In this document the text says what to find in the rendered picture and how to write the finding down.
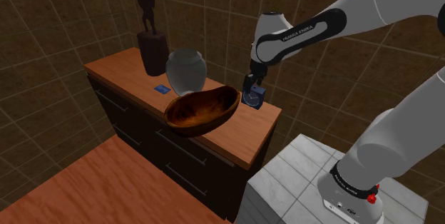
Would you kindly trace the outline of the blue alarm clock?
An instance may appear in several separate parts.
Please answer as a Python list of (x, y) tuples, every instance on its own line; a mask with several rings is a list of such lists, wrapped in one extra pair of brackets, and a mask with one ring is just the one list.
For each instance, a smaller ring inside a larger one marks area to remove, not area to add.
[(265, 100), (265, 93), (265, 88), (252, 85), (250, 89), (243, 89), (241, 102), (259, 110)]

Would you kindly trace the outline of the grey tiled robot stand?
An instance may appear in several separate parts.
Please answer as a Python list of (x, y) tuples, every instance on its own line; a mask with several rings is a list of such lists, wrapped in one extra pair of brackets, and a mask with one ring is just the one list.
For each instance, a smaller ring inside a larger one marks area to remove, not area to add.
[[(317, 180), (344, 156), (298, 135), (246, 184), (235, 224), (348, 224), (323, 206)], [(392, 178), (380, 183), (382, 224), (424, 224), (428, 201)]]

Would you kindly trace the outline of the brown wooden bowl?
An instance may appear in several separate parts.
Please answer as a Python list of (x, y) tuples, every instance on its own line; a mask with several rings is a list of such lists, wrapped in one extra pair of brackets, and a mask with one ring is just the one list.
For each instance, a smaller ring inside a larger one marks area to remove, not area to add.
[(235, 113), (240, 92), (232, 86), (188, 93), (170, 102), (163, 118), (168, 127), (184, 138), (209, 133)]

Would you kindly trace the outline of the grey glass vase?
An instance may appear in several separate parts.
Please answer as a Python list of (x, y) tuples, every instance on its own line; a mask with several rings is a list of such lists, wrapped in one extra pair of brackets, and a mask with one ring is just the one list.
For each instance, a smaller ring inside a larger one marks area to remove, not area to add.
[(169, 55), (165, 73), (174, 92), (179, 96), (185, 96), (202, 91), (207, 76), (207, 66), (199, 51), (181, 48)]

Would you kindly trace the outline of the dark wood-topped chest of drawers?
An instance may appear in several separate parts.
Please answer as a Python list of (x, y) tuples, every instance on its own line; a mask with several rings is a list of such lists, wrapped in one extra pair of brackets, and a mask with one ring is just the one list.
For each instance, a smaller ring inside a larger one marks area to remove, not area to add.
[[(240, 101), (228, 121), (194, 138), (174, 133), (163, 115), (173, 90), (166, 75), (149, 76), (136, 48), (85, 65), (88, 80), (118, 137), (163, 171), (174, 184), (234, 223), (247, 181), (261, 168), (281, 110)], [(207, 79), (203, 91), (224, 86)]]

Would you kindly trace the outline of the dark wooden figure statue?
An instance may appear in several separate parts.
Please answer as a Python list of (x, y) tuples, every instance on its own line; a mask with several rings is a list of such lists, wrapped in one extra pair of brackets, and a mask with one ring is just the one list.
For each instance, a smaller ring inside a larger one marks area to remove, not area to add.
[(149, 76), (159, 76), (165, 73), (169, 49), (166, 35), (155, 27), (155, 0), (137, 0), (142, 8), (142, 21), (145, 31), (137, 34), (140, 55), (145, 72)]

